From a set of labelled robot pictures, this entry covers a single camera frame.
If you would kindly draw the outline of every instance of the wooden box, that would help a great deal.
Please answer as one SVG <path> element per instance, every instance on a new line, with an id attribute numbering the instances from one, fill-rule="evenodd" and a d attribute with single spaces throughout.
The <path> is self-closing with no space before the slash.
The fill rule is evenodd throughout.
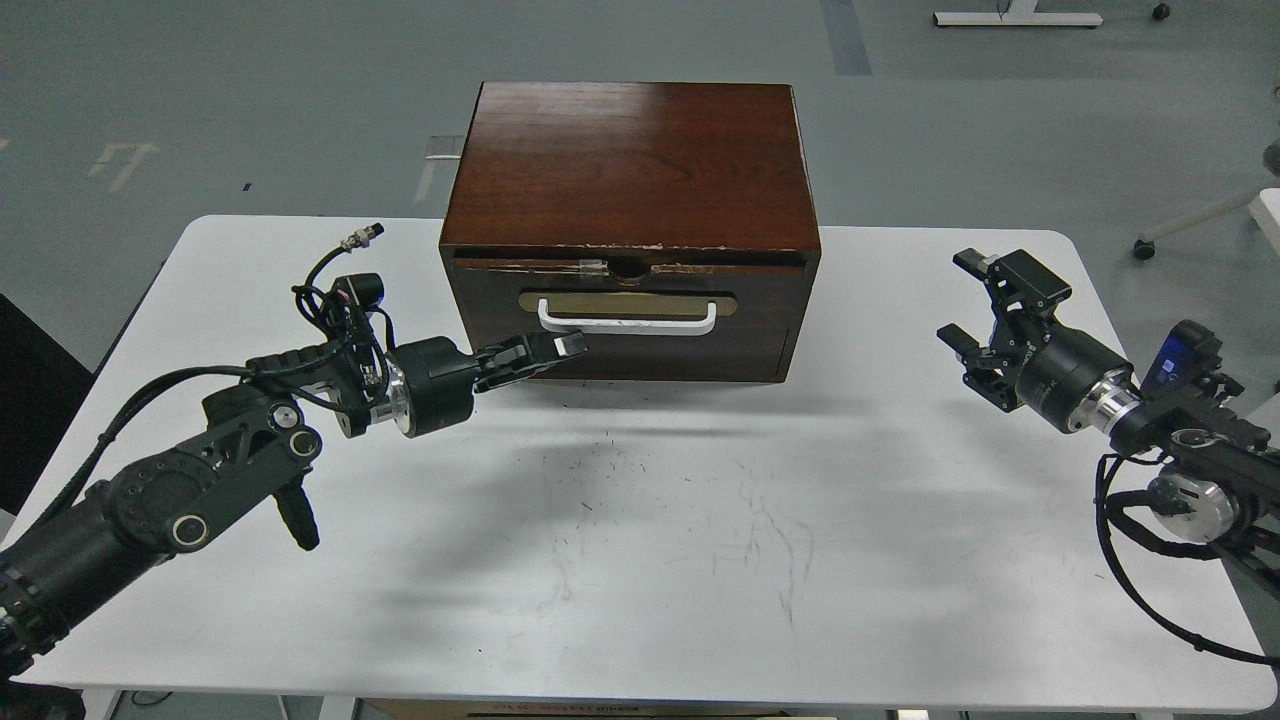
<path id="1" fill-rule="evenodd" d="M 791 88 L 488 82 L 440 255 L 472 347 L 590 333 L 547 377 L 781 382 L 820 255 Z"/>

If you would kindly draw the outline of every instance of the gray floor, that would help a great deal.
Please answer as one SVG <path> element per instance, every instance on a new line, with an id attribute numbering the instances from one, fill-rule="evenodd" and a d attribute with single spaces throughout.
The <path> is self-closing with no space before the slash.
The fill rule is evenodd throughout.
<path id="1" fill-rule="evenodd" d="M 1041 4 L 1102 13 L 1093 31 L 929 22 L 989 5 L 5 3 L 0 292 L 95 368 L 204 214 L 442 217 L 448 168 L 417 201 L 422 155 L 466 132 L 484 79 L 786 82 L 822 223 L 1060 231 L 1137 365 L 1193 318 L 1224 338 L 1249 388 L 1239 407 L 1265 401 L 1280 256 L 1247 213 L 1161 242 L 1148 264 L 1129 249 L 1267 179 L 1280 4 L 1175 1 L 1164 23 L 1148 1 Z M 1277 609 L 1243 597 L 1280 652 Z M 143 712 L 274 716 L 180 700 Z"/>

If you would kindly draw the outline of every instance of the white table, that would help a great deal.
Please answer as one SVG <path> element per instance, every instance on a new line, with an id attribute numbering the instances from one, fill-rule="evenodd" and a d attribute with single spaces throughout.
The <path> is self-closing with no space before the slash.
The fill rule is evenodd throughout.
<path id="1" fill-rule="evenodd" d="M 195 222 L 15 529 L 147 379 L 315 342 L 288 286 L 369 222 Z M 383 222 L 372 249 L 330 273 L 381 273 L 402 341 L 461 341 L 440 223 Z M 148 573 L 24 678 L 812 708 L 1268 706 L 1268 670 L 1192 651 L 1108 575 L 1091 505 L 1105 438 L 1002 415 L 934 337 L 948 322 L 979 336 L 991 324 L 954 252 L 1025 247 L 1075 288 L 1060 318 L 1119 348 L 1071 243 L 886 228 L 824 228 L 823 243 L 786 383 L 530 382 L 416 441 L 390 424 L 346 441 L 311 409 L 326 439 L 306 482 L 315 552 L 264 503 Z M 200 398 L 225 383 L 189 384 L 141 415 L 100 474 L 201 430 Z M 1220 564 L 1119 542 L 1171 619 L 1257 650 Z"/>

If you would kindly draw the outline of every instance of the drawer handle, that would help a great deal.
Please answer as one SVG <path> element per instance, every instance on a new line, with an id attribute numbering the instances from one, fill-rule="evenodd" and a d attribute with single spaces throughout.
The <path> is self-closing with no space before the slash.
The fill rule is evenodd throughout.
<path id="1" fill-rule="evenodd" d="M 716 327 L 716 304 L 707 304 L 701 320 L 623 320 L 617 318 L 553 318 L 545 297 L 538 299 L 538 322 L 554 333 L 699 336 Z"/>

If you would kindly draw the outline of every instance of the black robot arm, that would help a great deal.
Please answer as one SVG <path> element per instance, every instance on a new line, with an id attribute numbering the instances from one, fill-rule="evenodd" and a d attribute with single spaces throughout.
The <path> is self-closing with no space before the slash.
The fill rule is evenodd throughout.
<path id="1" fill-rule="evenodd" d="M 1001 410 L 1029 405 L 1062 433 L 1087 425 L 1103 432 L 1115 455 L 1097 473 L 1096 515 L 1103 553 L 1130 597 L 1157 623 L 1201 650 L 1251 662 L 1251 655 L 1194 635 L 1155 612 L 1133 589 L 1110 541 L 1110 525 L 1144 548 L 1172 557 L 1222 559 L 1280 600 L 1280 575 L 1258 551 L 1280 550 L 1280 536 L 1260 527 L 1280 515 L 1280 454 L 1271 433 L 1226 407 L 1244 388 L 1221 373 L 1221 341 L 1183 320 L 1165 340 L 1140 387 L 1133 365 L 1088 333 L 1062 325 L 1057 305 L 1071 288 L 1024 250 L 984 258 L 957 252 L 956 265 L 979 279 L 992 301 L 995 328 L 980 346 L 955 324 L 937 334 L 965 368 L 964 383 Z M 1140 455 L 1160 451 L 1158 460 Z M 1110 466 L 1107 460 L 1115 462 Z M 1111 493 L 1119 465 L 1158 466 L 1146 489 Z M 1125 514 L 1148 507 L 1171 533 L 1169 542 Z"/>
<path id="2" fill-rule="evenodd" d="M 328 292 L 314 286 L 324 264 L 380 232 L 372 225 L 353 233 L 294 288 L 300 311 L 324 332 L 324 343 L 255 357 L 243 368 L 192 368 L 152 380 L 122 407 L 32 528 L 0 551 L 0 700 L 38 703 L 42 691 L 5 679 L 146 570 L 206 547 L 268 497 L 300 547 L 319 544 L 302 479 L 321 439 L 306 425 L 300 398 L 334 411 L 347 437 L 384 420 L 417 437 L 470 418 L 475 393 L 586 351 L 581 333 L 521 334 L 474 354 L 444 337 L 396 346 L 389 318 L 384 348 L 370 324 L 370 315 L 385 314 L 378 275 L 340 277 Z M 206 429 L 131 462 L 76 502 L 124 424 L 161 392 L 202 374 L 241 380 L 204 400 Z M 0 717 L 20 705 L 0 702 Z"/>

